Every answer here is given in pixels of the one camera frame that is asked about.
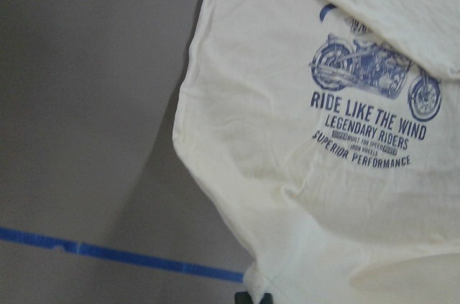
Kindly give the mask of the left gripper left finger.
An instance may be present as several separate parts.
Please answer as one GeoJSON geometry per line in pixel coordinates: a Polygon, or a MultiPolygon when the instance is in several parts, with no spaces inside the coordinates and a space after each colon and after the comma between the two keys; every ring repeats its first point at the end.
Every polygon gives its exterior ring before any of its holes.
{"type": "Polygon", "coordinates": [[[235,304],[252,304],[251,295],[248,292],[237,292],[234,294],[235,304]]]}

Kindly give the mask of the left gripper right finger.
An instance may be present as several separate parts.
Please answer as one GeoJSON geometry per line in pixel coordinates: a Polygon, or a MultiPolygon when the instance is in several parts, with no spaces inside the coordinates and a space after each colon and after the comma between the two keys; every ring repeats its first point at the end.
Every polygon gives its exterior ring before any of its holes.
{"type": "Polygon", "coordinates": [[[271,293],[265,293],[263,298],[260,300],[259,304],[273,304],[273,296],[271,293]]]}

